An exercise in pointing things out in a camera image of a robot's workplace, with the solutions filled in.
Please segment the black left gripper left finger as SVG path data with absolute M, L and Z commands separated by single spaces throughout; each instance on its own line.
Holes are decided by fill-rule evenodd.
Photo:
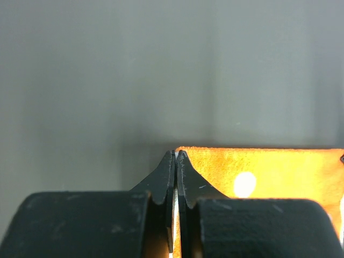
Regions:
M 129 191 L 52 191 L 20 204 L 1 257 L 169 257 L 175 153 Z

